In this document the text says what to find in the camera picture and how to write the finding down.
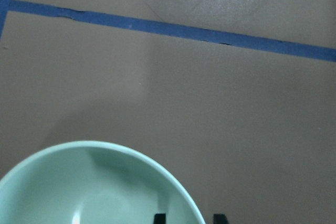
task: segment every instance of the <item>floor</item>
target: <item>floor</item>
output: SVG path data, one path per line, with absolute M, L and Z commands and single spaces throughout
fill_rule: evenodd
M 336 0 L 0 4 L 1 177 L 101 140 L 166 167 L 207 223 L 335 223 Z

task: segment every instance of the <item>black object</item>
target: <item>black object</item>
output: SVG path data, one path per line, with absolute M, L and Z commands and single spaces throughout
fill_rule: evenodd
M 155 214 L 153 224 L 166 224 L 166 214 Z
M 229 224 L 224 214 L 214 214 L 214 224 Z
M 166 214 L 155 214 L 153 224 L 166 224 Z M 214 214 L 214 224 L 229 224 L 224 214 Z

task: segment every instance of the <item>scuff mark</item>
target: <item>scuff mark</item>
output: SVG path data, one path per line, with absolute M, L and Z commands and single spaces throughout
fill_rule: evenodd
M 58 9 L 60 10 L 60 14 L 56 15 L 56 17 L 60 17 L 60 18 L 69 18 L 71 20 L 76 20 L 72 14 L 85 14 L 87 11 L 85 10 L 75 10 L 75 9 L 70 9 L 70 8 L 60 8 L 58 7 Z
M 163 20 L 163 18 L 161 18 L 161 16 L 156 12 L 156 11 L 154 11 L 154 9 L 152 8 L 152 6 L 150 6 L 150 4 L 148 4 L 147 2 L 144 2 L 145 3 L 145 5 L 152 11 L 152 13 L 157 17 L 157 18 L 159 18 L 159 20 L 161 20 L 162 22 L 165 22 L 164 20 Z

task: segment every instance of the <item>mint green bowl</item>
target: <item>mint green bowl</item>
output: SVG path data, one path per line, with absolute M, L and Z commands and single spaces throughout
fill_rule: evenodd
M 78 141 L 40 151 L 0 181 L 3 224 L 204 224 L 182 185 L 130 148 Z

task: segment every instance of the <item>bowl rim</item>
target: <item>bowl rim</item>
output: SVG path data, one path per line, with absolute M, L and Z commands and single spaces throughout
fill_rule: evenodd
M 188 202 L 189 206 L 191 207 L 194 215 L 196 216 L 198 223 L 205 224 L 204 218 L 196 206 L 196 203 L 192 199 L 192 197 L 189 195 L 189 193 L 186 191 L 186 189 L 182 186 L 182 184 L 162 165 L 160 165 L 158 162 L 153 160 L 152 158 L 142 154 L 141 152 L 138 152 L 134 149 L 131 149 L 129 147 L 120 145 L 120 144 L 114 144 L 110 142 L 102 142 L 102 141 L 89 141 L 89 140 L 81 140 L 81 141 L 73 141 L 73 142 L 67 142 L 62 143 L 58 145 L 54 145 L 51 147 L 48 147 L 44 150 L 38 151 L 31 156 L 27 157 L 20 163 L 18 163 L 16 166 L 14 166 L 1 180 L 0 180 L 0 192 L 3 186 L 13 177 L 16 173 L 18 173 L 21 169 L 23 169 L 25 166 L 29 165 L 31 162 L 42 158 L 44 156 L 47 156 L 48 154 L 71 149 L 71 148 L 78 148 L 78 147 L 94 147 L 94 148 L 104 148 L 111 151 L 117 151 L 121 152 L 126 155 L 133 156 L 146 164 L 150 165 L 152 168 L 154 168 L 157 172 L 159 172 L 161 175 L 163 175 L 170 183 L 173 184 L 173 186 L 179 191 L 179 193 L 184 197 L 184 199 Z

